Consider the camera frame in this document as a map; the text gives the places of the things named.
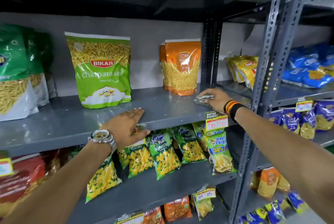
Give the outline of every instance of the red, yellow and black wristband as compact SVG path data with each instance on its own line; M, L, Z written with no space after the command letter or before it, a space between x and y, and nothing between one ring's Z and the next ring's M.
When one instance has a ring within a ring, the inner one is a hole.
M245 105L235 101L235 100L231 100L231 101L228 101L225 106L224 106L224 112L225 114L229 115L231 117L231 119L235 121L234 117L236 116L236 112L239 108L241 107L245 107Z

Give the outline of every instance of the yellow-bordered price tag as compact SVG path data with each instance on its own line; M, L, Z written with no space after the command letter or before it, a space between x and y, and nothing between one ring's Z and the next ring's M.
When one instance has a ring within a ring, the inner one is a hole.
M204 191L196 193L196 201L200 201L200 200L208 199L208 198L215 198L215 197L216 197L215 188L209 188Z
M217 111L206 112L205 129L211 131L228 127L228 116Z
M303 101L296 103L296 112L309 111L312 109L313 101Z
M10 158L0 159L0 176L13 175L13 165Z

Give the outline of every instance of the person's right arm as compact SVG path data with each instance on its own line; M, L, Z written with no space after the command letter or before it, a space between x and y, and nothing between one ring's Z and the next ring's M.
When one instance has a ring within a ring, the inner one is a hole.
M220 89L207 89L200 95L215 110L223 111L231 98ZM327 223L334 223L334 155L247 108L239 108L235 120L273 166L289 181L302 199Z

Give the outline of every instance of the silver watch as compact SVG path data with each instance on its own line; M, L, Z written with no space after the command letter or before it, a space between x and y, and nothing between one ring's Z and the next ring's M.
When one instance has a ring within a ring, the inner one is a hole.
M111 147L111 154L113 154L116 149L116 141L114 140L114 136L108 130L96 130L90 136L89 141L93 141L94 143L106 143Z

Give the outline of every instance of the hand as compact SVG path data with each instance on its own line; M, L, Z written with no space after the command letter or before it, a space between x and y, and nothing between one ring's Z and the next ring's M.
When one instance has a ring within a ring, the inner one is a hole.
M133 130L143 114L144 111L142 108L123 112L101 125L100 129L109 130L114 136L117 148L123 149L126 146L130 146L142 140L150 133L150 130L143 130L132 135Z
M210 104L212 108L219 112L224 112L224 106L229 101L232 100L231 97L229 97L225 92L221 91L219 88L208 88L207 90L204 90L202 93L199 94L199 96L211 94L214 96L214 99L205 99L204 101L207 104Z

